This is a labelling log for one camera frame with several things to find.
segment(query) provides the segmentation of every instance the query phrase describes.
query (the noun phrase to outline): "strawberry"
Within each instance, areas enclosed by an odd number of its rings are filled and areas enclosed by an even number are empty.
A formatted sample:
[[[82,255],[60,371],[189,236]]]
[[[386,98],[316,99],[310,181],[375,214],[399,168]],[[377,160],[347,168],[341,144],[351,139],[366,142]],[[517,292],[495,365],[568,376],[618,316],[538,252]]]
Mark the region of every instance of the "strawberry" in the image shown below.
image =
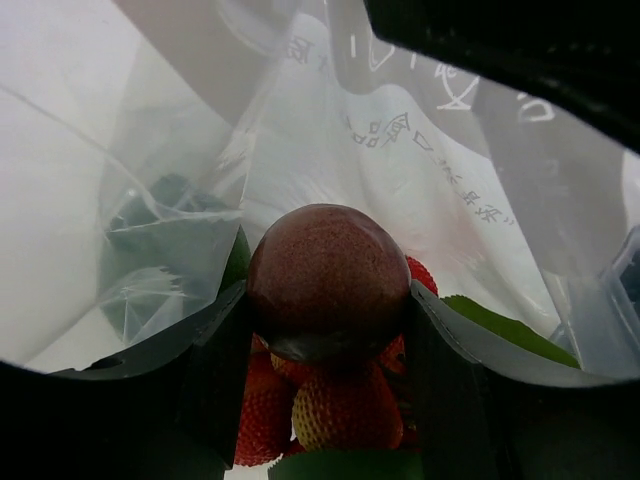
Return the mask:
[[[273,354],[271,354],[271,364],[276,373],[282,375],[296,388],[300,388],[316,370],[315,367],[285,360]]]
[[[402,418],[375,362],[318,370],[298,390],[293,426],[308,452],[324,449],[395,449]]]
[[[425,287],[427,287],[435,295],[438,295],[438,287],[433,277],[426,269],[424,265],[418,262],[415,258],[406,256],[409,270],[411,271],[411,278],[418,280]],[[407,373],[407,367],[405,364],[404,353],[404,338],[402,335],[393,340],[387,348],[378,356],[378,361],[386,369],[397,373],[398,375],[405,375]]]
[[[406,375],[407,366],[404,362],[404,338],[402,335],[396,337],[396,339],[378,355],[378,362],[393,373]]]
[[[426,267],[415,258],[408,255],[406,255],[406,258],[407,263],[409,264],[409,270],[411,270],[411,278],[413,280],[418,280],[425,287],[431,290],[434,295],[438,295],[438,287],[429,273],[429,270],[427,270]]]
[[[251,353],[266,353],[268,351],[260,337],[254,333],[251,338]]]
[[[295,391],[271,366],[266,353],[251,355],[244,389],[235,465],[253,467],[289,448]]]
[[[302,445],[300,445],[300,441],[296,438],[289,445],[289,450],[285,452],[282,458],[291,457],[292,455],[297,455],[298,453],[304,453],[306,450]]]

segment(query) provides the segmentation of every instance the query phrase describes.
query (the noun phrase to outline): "green leaf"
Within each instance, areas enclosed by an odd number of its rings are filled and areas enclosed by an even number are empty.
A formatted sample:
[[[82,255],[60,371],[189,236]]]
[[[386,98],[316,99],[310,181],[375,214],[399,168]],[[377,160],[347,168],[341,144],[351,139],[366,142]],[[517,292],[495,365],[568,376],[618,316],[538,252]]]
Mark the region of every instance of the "green leaf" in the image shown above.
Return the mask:
[[[463,295],[445,297],[442,301],[460,315],[520,348],[568,367],[580,368],[578,361],[570,353],[541,337],[522,322],[487,310]]]
[[[299,453],[269,469],[269,480],[424,480],[420,455],[398,450]]]

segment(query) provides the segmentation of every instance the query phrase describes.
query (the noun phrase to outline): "passion fruit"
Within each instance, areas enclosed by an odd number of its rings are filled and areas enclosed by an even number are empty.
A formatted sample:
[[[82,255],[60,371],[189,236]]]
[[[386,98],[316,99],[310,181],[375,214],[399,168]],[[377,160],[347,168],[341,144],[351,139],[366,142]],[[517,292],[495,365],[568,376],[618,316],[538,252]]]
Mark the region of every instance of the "passion fruit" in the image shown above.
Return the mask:
[[[255,331],[311,365],[366,360],[401,331],[411,274],[403,252],[353,208],[313,204],[274,223],[249,265]]]

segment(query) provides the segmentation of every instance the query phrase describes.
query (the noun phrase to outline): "plastic bag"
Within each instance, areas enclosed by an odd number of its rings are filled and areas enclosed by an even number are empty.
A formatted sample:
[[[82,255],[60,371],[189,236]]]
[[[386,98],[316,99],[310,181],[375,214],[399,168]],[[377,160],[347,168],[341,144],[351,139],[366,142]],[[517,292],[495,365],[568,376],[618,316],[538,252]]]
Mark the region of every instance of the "plastic bag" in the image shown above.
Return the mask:
[[[80,367],[146,338],[215,298],[240,219],[254,247],[284,213],[331,202],[378,221],[442,295],[564,342],[586,370],[640,373],[620,280],[635,156],[377,40],[361,0],[181,5],[121,2],[129,20],[106,0],[3,9],[3,358]],[[139,224],[122,214],[131,194]],[[156,256],[101,285],[119,242]]]
[[[109,1],[7,5],[1,22],[0,355],[85,368],[216,298],[269,64],[221,112]]]

